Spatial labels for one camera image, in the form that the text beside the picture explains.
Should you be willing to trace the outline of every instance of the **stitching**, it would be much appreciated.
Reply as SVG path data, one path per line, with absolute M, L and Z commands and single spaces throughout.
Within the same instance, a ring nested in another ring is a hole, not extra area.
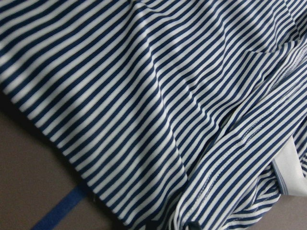
M 304 50 L 301 52 L 301 54 L 300 54 L 299 57 L 296 59 L 296 61 L 293 62 L 293 64 L 292 64 L 291 67 L 289 68 L 289 70 L 284 74 L 284 76 L 282 76 L 282 79 L 285 78 L 285 77 L 287 76 L 286 74 L 288 74 L 289 71 L 293 70 L 294 65 L 297 67 L 297 65 L 298 65 L 299 62 L 301 61 L 302 56 L 305 55 L 306 52 L 307 52 L 307 49 L 304 49 Z M 262 119 L 263 117 L 265 117 L 266 115 L 268 115 L 269 113 L 271 113 L 271 112 L 273 111 L 273 109 L 275 109 L 275 107 L 277 106 L 278 102 L 280 102 L 285 96 L 288 96 L 288 98 L 286 99 L 285 102 L 289 101 L 289 100 L 293 97 L 293 95 L 295 94 L 295 92 L 292 93 L 291 95 L 288 95 L 288 93 L 289 93 L 294 87 L 296 87 L 298 84 L 299 84 L 299 82 L 296 83 L 294 86 L 292 86 L 292 87 L 291 87 L 291 88 L 290 88 L 290 89 L 289 89 L 289 90 L 288 90 L 288 91 L 287 91 L 287 92 L 286 92 L 286 93 L 285 93 L 285 94 L 284 94 L 284 95 L 283 95 L 283 96 L 282 96 L 282 97 L 281 97 L 281 98 L 280 98 L 280 99 L 269 109 L 269 110 L 267 110 L 263 115 L 260 116 L 260 118 L 255 122 L 255 124 L 253 124 L 253 126 L 251 126 L 251 127 L 244 133 L 243 137 L 241 137 L 241 139 L 239 139 L 239 142 L 236 143 L 233 147 L 231 147 L 231 148 L 225 153 L 225 155 L 223 155 L 222 158 L 220 158 L 220 159 L 217 161 L 217 166 L 218 166 L 218 164 L 219 164 L 220 162 L 222 162 L 226 157 L 228 157 L 229 152 L 232 151 L 233 148 L 237 147 L 239 144 L 241 144 L 242 146 L 245 146 L 245 145 L 249 142 L 249 140 L 250 140 L 253 136 L 256 135 L 256 133 L 261 129 L 261 127 L 262 127 L 263 125 L 262 125 L 260 128 L 258 128 L 258 129 L 257 129 L 247 140 L 245 140 L 245 137 L 246 137 L 246 135 L 250 132 L 250 130 L 251 130 L 256 124 L 258 124 L 258 123 L 261 121 L 261 119 Z M 303 86 L 303 84 L 301 83 L 300 86 L 299 86 L 299 88 L 298 88 L 298 90 L 301 89 L 302 86 Z M 232 160 L 232 159 L 233 159 L 234 157 L 236 157 L 238 154 L 239 154 L 239 152 L 236 152 L 234 155 L 232 155 L 232 156 L 229 158 L 229 160 Z M 209 172 L 209 175 L 208 175 L 206 181 L 204 182 L 204 185 L 202 186 L 201 190 L 198 192 L 198 195 L 197 195 L 197 197 L 196 197 L 196 200 L 195 200 L 194 204 L 192 205 L 191 209 L 190 209 L 190 210 L 187 212 L 187 214 L 185 215 L 186 218 L 183 218 L 183 219 L 182 219 L 182 222 L 185 223 L 185 222 L 187 221 L 188 217 L 191 215 L 191 213 L 192 213 L 193 211 L 195 211 L 195 207 L 196 207 L 196 205 L 197 205 L 197 202 L 198 202 L 198 200 L 200 199 L 200 196 L 202 195 L 202 193 L 203 193 L 203 191 L 204 191 L 204 189 L 205 189 L 205 187 L 206 187 L 206 185 L 207 185 L 207 183 L 208 183 L 208 180 L 209 180 L 210 176 L 212 175 L 213 171 L 217 168 L 217 166 L 214 167 L 214 168 L 211 168 L 211 170 L 210 170 L 210 172 Z M 211 183 L 210 187 L 208 188 L 208 192 L 207 192 L 207 194 L 205 195 L 204 199 L 207 197 L 207 195 L 208 195 L 208 193 L 210 192 L 210 190 L 211 190 L 211 188 L 212 188 L 214 182 L 216 181 L 216 179 L 218 178 L 218 176 L 222 173 L 222 171 L 225 169 L 225 167 L 226 167 L 225 165 L 222 166 L 222 168 L 220 169 L 219 173 L 218 173 L 214 178 L 212 178 L 212 183 Z

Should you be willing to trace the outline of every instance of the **striped fabric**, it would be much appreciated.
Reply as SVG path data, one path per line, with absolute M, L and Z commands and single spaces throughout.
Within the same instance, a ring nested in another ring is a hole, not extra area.
M 128 229 L 244 229 L 307 173 L 307 2 L 0 1 L 0 88 Z

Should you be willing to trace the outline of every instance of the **white lining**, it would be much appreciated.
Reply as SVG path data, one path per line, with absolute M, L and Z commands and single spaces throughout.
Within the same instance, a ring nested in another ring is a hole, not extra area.
M 275 156 L 273 166 L 282 194 L 307 196 L 307 178 L 303 175 L 292 136 Z

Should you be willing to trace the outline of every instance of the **navy and white striped shirt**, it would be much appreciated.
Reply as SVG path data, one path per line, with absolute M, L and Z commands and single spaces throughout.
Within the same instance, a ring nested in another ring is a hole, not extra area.
M 0 88 L 128 229 L 244 229 L 307 173 L 307 2 L 0 1 Z

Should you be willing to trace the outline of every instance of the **gray surface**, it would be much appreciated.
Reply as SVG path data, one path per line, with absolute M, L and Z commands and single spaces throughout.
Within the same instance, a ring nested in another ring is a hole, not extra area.
M 80 178 L 61 154 L 0 96 L 0 230 L 30 229 Z M 281 197 L 249 230 L 306 230 L 307 198 Z M 101 203 L 84 199 L 57 230 L 120 230 Z

